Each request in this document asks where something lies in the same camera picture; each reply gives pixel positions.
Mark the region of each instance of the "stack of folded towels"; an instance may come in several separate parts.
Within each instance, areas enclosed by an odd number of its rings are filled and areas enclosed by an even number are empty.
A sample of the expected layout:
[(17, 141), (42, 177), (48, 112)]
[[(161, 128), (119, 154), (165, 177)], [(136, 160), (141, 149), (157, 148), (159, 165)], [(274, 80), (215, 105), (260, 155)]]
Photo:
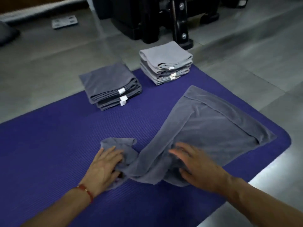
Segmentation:
[(134, 74), (121, 63), (99, 68), (79, 76), (91, 104), (102, 111), (140, 94), (142, 86)]
[(139, 52), (141, 69), (156, 85), (160, 85), (189, 72), (192, 54), (176, 42), (144, 49)]

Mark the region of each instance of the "hand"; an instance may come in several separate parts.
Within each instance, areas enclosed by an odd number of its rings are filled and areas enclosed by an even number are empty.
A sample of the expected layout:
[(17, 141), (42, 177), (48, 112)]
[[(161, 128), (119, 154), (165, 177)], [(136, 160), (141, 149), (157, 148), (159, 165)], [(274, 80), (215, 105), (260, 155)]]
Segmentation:
[(123, 150), (116, 150), (113, 146), (103, 152), (101, 148), (89, 166), (85, 176), (79, 184), (84, 184), (94, 197), (104, 192), (121, 173), (113, 171), (116, 164), (123, 159)]
[(171, 149), (169, 152), (181, 159), (190, 171), (188, 173), (180, 168), (182, 177), (195, 187), (219, 193), (230, 175), (202, 150), (186, 143), (176, 143), (176, 146), (180, 149)]

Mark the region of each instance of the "yoga mat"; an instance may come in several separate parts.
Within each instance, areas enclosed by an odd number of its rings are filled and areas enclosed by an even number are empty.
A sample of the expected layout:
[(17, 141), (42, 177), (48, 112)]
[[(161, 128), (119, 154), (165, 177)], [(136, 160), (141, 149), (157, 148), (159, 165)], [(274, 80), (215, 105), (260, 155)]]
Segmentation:
[[(226, 165), (232, 175), (250, 181), (290, 146), (285, 130), (194, 65), (160, 86), (141, 70), (134, 74), (143, 92), (123, 107), (100, 111), (83, 91), (0, 124), (0, 226), (19, 226), (77, 186), (102, 139), (136, 138), (134, 148), (142, 150), (190, 85), (234, 104), (278, 136)], [(224, 202), (193, 186), (128, 180), (97, 197), (71, 226), (195, 227)]]

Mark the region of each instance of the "bracelet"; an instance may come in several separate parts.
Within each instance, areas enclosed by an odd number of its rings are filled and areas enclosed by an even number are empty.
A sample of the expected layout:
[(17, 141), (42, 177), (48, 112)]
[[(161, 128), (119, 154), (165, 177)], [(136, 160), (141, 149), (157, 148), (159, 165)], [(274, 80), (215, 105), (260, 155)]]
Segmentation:
[(93, 202), (93, 200), (94, 200), (94, 196), (92, 195), (92, 193), (91, 193), (90, 191), (88, 191), (88, 190), (87, 190), (87, 188), (86, 188), (86, 186), (85, 186), (85, 185), (80, 184), (80, 185), (78, 185), (78, 186), (77, 186), (77, 187), (75, 187), (75, 188), (78, 188), (78, 189), (80, 189), (80, 190), (83, 190), (83, 191), (87, 192), (87, 194), (88, 194), (88, 195), (89, 195), (89, 197), (91, 198), (91, 203)]

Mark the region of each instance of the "forearm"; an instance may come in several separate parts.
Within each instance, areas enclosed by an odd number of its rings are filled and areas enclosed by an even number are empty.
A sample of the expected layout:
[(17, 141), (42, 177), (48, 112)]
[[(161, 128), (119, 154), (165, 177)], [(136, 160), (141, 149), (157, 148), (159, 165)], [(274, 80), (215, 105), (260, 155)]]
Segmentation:
[(227, 176), (218, 191), (259, 227), (303, 226), (303, 213), (256, 189), (243, 179)]
[(85, 191), (71, 189), (48, 209), (25, 222), (22, 227), (67, 226), (89, 203), (90, 197)]

